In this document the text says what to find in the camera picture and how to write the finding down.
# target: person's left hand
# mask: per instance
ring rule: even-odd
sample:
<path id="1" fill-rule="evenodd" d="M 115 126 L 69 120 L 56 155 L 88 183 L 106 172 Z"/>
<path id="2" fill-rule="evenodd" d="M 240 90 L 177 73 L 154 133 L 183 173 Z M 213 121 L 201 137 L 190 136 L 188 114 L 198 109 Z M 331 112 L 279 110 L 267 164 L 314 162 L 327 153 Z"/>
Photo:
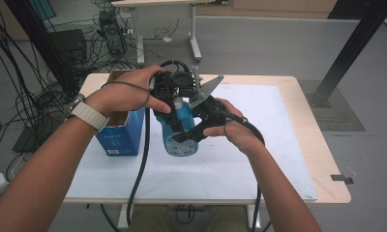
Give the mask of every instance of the person's left hand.
<path id="1" fill-rule="evenodd" d="M 126 72 L 116 81 L 128 82 L 148 90 L 151 77 L 163 71 L 165 69 L 159 66 L 150 66 L 142 70 Z M 149 96 L 150 93 L 143 89 L 127 84 L 112 83 L 90 95 L 86 102 L 105 115 L 112 111 L 129 111 L 142 106 L 163 113 L 170 112 L 170 107 L 165 102 Z"/>

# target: hand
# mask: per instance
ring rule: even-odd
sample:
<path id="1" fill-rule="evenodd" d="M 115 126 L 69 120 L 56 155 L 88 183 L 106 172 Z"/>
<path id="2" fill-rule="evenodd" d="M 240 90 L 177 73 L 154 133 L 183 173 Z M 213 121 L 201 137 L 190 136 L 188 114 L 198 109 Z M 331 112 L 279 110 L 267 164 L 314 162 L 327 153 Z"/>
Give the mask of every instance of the hand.
<path id="1" fill-rule="evenodd" d="M 126 72 L 116 80 L 149 89 L 151 77 L 155 73 L 163 71 L 164 68 L 159 66 L 150 66 L 143 70 Z M 112 83 L 90 95 L 86 102 L 105 115 L 112 111 L 129 111 L 142 106 L 153 108 L 163 113 L 170 112 L 170 108 L 165 102 L 159 101 L 152 96 L 146 101 L 148 97 L 149 92 L 142 89 L 126 84 Z"/>
<path id="2" fill-rule="evenodd" d="M 244 117 L 242 112 L 233 106 L 229 101 L 223 99 L 217 100 L 223 103 L 228 112 L 239 117 Z M 258 147 L 260 145 L 263 146 L 260 140 L 249 129 L 235 121 L 227 122 L 225 129 L 223 129 L 223 126 L 205 129 L 203 135 L 211 137 L 226 136 L 236 147 L 238 147 L 241 152 L 246 155 L 253 149 L 259 149 Z"/>

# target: black device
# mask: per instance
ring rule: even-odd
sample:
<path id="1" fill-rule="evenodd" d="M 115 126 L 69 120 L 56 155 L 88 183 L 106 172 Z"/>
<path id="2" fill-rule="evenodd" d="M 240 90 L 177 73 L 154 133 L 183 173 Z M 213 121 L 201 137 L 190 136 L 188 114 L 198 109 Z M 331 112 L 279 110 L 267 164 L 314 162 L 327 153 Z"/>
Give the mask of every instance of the black device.
<path id="1" fill-rule="evenodd" d="M 203 135 L 205 129 L 222 126 L 226 123 L 227 112 L 224 105 L 211 96 L 212 91 L 223 80 L 223 76 L 219 75 L 204 85 L 201 85 L 201 78 L 197 74 L 196 69 L 191 72 L 187 65 L 176 60 L 164 62 L 161 64 L 161 67 L 168 65 L 181 66 L 183 70 L 177 72 L 157 72 L 154 75 L 154 78 L 151 80 L 153 83 L 150 86 L 152 89 L 151 95 L 166 102 L 171 108 L 169 114 L 155 110 L 154 114 L 157 117 L 162 117 L 166 124 L 171 127 L 174 132 L 172 138 L 178 143 L 187 140 L 199 142 L 206 138 Z M 175 98 L 189 98 L 189 105 L 193 112 L 193 117 L 201 119 L 201 122 L 191 130 L 185 131 L 182 128 L 173 102 Z"/>
<path id="2" fill-rule="evenodd" d="M 124 54 L 126 51 L 125 38 L 115 17 L 115 10 L 100 11 L 99 22 L 101 26 L 100 35 L 104 37 L 109 54 Z"/>
<path id="3" fill-rule="evenodd" d="M 87 42 L 80 29 L 50 32 L 49 37 L 67 65 L 80 65 L 87 61 Z"/>

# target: person's right hand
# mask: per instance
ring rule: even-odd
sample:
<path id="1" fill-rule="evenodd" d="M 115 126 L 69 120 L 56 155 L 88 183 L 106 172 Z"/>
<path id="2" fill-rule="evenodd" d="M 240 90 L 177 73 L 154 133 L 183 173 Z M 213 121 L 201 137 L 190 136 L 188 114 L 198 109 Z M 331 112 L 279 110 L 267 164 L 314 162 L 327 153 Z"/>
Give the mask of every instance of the person's right hand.
<path id="1" fill-rule="evenodd" d="M 242 112 L 233 106 L 229 101 L 223 99 L 217 100 L 223 103 L 228 112 L 239 117 L 244 117 Z M 225 129 L 223 129 L 223 126 L 205 129 L 203 131 L 203 135 L 211 137 L 226 136 L 230 142 L 232 142 L 241 152 L 245 153 L 246 155 L 253 149 L 259 149 L 260 145 L 263 146 L 262 142 L 260 142 L 260 140 L 249 129 L 235 121 L 227 122 Z"/>

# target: black pole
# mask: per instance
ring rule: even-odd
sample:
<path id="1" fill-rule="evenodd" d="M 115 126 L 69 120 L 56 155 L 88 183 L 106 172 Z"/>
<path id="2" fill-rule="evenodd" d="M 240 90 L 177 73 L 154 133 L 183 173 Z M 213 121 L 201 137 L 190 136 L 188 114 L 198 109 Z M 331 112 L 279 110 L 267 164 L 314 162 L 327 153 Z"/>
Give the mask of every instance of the black pole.
<path id="1" fill-rule="evenodd" d="M 32 8 L 29 0 L 5 0 L 13 15 L 37 48 L 45 63 L 54 74 L 64 93 L 72 99 L 79 91 L 71 72 L 52 44 L 43 20 Z"/>
<path id="2" fill-rule="evenodd" d="M 387 0 L 375 0 L 354 29 L 330 70 L 308 101 L 312 107 L 330 107 L 329 97 L 387 16 Z"/>

